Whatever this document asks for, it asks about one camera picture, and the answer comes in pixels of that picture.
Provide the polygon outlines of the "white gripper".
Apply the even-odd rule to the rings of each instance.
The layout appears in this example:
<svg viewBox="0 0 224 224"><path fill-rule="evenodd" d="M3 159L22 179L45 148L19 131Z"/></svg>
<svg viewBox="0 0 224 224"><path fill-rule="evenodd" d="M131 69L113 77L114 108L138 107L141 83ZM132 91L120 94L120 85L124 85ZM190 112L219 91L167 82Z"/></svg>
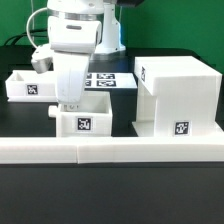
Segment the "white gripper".
<svg viewBox="0 0 224 224"><path fill-rule="evenodd" d="M78 104L84 91L89 60L101 41L99 21L54 22L49 29L56 98L60 104Z"/></svg>

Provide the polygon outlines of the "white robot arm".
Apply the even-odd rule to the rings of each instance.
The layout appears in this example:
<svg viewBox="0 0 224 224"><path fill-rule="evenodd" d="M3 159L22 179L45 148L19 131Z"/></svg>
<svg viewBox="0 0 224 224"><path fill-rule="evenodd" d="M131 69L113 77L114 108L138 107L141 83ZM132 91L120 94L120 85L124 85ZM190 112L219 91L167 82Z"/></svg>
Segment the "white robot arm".
<svg viewBox="0 0 224 224"><path fill-rule="evenodd" d="M115 6L136 7L144 0L48 0L48 37L60 104L77 105L93 54L124 52Z"/></svg>

